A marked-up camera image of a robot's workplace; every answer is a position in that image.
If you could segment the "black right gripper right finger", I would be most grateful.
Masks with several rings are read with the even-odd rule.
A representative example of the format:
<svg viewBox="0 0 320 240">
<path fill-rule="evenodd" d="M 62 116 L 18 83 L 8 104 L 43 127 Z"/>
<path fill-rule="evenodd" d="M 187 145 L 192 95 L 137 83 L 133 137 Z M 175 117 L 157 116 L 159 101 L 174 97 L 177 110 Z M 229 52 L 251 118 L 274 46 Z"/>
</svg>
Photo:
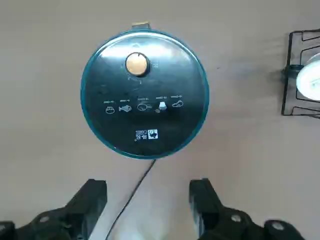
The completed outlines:
<svg viewBox="0 0 320 240">
<path fill-rule="evenodd" d="M 189 182 L 189 204 L 199 240 L 303 240 L 290 223 L 269 219 L 263 226 L 244 211 L 224 206 L 207 178 Z"/>
</svg>

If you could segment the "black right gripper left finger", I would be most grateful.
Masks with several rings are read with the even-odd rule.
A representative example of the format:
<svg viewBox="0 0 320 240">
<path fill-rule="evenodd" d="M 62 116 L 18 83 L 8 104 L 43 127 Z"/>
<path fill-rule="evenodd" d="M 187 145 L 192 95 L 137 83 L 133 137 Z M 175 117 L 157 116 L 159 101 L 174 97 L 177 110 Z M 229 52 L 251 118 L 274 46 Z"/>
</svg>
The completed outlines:
<svg viewBox="0 0 320 240">
<path fill-rule="evenodd" d="M 0 222 L 2 240 L 88 240 L 106 204 L 107 182 L 88 179 L 63 207 L 45 211 L 30 223 L 16 227 Z"/>
</svg>

